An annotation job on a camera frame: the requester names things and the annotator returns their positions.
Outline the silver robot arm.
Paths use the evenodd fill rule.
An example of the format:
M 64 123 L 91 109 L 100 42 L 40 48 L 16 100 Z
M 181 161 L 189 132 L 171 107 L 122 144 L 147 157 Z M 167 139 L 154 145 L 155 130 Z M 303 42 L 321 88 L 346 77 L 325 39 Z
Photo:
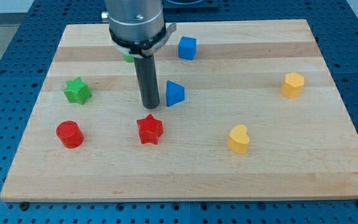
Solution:
M 166 24 L 162 0 L 105 0 L 112 41 L 120 52 L 135 58 L 159 51 L 177 30 Z

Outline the green block behind arm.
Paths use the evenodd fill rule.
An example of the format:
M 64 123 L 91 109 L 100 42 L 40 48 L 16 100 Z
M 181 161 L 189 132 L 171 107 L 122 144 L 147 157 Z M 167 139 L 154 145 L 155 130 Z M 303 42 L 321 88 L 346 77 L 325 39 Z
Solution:
M 128 63 L 134 63 L 134 57 L 132 55 L 124 55 L 124 60 Z

